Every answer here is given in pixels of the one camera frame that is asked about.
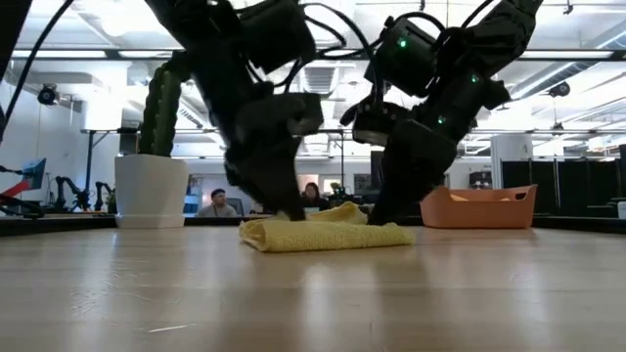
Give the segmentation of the black station frame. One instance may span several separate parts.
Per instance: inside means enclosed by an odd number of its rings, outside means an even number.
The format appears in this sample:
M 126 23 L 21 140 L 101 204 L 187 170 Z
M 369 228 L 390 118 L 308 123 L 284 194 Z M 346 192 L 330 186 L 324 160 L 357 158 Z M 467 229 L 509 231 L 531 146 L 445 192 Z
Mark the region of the black station frame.
M 94 148 L 110 134 L 137 136 L 139 134 L 139 129 L 133 128 L 133 127 L 119 127 L 117 129 L 100 129 L 100 130 L 84 128 L 84 129 L 81 129 L 80 132 L 88 135 L 88 146 L 87 146 L 87 159 L 86 159 L 86 166 L 85 166 L 84 188 L 79 192 L 79 195 L 76 197 L 76 206 L 80 208 L 83 212 L 89 212 L 92 209 L 92 206 L 90 205 L 90 196 L 91 196 L 90 188 L 91 188 Z

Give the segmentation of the shelf unit with red bins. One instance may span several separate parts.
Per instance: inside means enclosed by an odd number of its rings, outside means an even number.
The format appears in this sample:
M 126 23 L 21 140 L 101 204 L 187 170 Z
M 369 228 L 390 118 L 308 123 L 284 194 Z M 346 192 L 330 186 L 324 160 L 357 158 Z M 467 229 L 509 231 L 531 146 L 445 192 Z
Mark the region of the shelf unit with red bins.
M 493 181 L 490 171 L 475 171 L 469 175 L 469 187 L 477 190 L 492 190 Z

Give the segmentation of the orange plastic basket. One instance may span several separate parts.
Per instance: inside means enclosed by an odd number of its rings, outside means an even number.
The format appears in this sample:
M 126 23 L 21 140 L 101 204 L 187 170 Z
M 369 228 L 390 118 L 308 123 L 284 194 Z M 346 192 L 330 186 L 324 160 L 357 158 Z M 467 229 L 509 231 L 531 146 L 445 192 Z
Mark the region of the orange plastic basket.
M 420 204 L 423 222 L 437 229 L 527 229 L 537 186 L 496 190 L 450 190 L 439 186 Z M 450 195 L 483 201 L 454 201 Z M 485 201 L 510 198 L 511 201 Z

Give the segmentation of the white hexagonal plant pot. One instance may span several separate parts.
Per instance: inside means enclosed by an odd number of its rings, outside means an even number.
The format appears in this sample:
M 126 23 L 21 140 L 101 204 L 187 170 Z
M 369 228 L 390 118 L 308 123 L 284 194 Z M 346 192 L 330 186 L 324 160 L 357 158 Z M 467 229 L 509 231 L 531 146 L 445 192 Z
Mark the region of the white hexagonal plant pot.
M 118 156 L 114 161 L 117 227 L 183 227 L 188 179 L 185 160 L 150 154 Z

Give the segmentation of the yellow microfiber towel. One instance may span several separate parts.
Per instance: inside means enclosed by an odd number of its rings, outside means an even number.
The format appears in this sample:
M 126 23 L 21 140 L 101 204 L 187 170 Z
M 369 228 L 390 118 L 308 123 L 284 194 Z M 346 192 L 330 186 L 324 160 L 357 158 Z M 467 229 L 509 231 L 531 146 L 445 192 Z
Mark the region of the yellow microfiber towel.
M 261 252 L 300 252 L 411 245 L 415 236 L 395 223 L 370 225 L 353 202 L 310 212 L 303 221 L 279 213 L 245 221 L 239 226 L 242 242 Z

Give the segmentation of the black aluminium table frame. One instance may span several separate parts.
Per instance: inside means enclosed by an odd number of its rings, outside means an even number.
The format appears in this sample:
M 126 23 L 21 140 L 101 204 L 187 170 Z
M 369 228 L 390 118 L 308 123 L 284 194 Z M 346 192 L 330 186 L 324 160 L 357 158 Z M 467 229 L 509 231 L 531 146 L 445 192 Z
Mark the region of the black aluminium table frame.
M 187 218 L 186 226 L 238 226 L 246 218 Z M 17 217 L 0 218 L 0 237 L 36 235 L 57 232 L 111 229 L 116 227 L 113 216 L 96 217 L 44 217 L 25 219 Z M 533 228 L 571 230 L 595 233 L 626 235 L 626 220 L 616 218 L 536 216 Z

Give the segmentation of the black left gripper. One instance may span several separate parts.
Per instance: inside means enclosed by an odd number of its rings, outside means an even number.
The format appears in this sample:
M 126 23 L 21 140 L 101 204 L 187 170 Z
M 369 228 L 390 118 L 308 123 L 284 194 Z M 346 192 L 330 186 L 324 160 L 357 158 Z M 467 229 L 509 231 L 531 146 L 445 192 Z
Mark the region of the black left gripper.
M 267 210 L 291 221 L 306 218 L 294 172 L 301 139 L 273 117 L 274 97 L 249 103 L 236 117 L 235 140 L 227 164 L 238 174 L 242 190 Z

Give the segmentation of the person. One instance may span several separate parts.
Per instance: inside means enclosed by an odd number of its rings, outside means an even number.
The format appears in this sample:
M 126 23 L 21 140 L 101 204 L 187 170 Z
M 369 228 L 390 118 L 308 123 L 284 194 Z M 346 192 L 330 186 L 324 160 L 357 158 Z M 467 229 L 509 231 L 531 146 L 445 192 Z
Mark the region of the person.
M 196 216 L 206 218 L 237 217 L 237 210 L 227 203 L 223 189 L 215 189 L 210 194 L 211 204 L 200 209 Z
M 302 193 L 302 206 L 304 208 L 315 208 L 318 211 L 329 210 L 330 202 L 321 196 L 319 187 L 314 182 L 305 185 Z

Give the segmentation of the blue screen monitor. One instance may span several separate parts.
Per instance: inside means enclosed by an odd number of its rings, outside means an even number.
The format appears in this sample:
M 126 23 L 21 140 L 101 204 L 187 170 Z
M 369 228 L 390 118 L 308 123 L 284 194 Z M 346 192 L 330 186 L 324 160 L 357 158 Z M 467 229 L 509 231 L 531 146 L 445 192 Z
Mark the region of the blue screen monitor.
M 46 161 L 46 158 L 40 158 L 22 167 L 22 182 L 25 191 L 39 190 L 42 187 Z

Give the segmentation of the black partition panels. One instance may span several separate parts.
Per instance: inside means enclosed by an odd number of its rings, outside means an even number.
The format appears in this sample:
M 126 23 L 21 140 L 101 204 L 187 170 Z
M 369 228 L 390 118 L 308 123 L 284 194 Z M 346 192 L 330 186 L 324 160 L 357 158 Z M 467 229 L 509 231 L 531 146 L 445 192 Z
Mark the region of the black partition panels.
M 503 186 L 535 185 L 534 213 L 547 216 L 616 218 L 626 201 L 626 163 L 619 158 L 503 161 Z

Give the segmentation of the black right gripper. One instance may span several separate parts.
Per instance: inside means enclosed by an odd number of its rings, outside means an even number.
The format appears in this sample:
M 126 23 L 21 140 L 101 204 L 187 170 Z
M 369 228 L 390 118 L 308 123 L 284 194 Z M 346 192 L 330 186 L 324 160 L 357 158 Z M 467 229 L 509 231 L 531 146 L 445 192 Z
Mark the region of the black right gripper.
M 442 180 L 466 137 L 457 131 L 460 120 L 475 117 L 476 109 L 415 106 L 396 122 L 383 156 L 384 183 L 368 216 L 368 225 L 384 225 L 420 211 L 420 203 Z

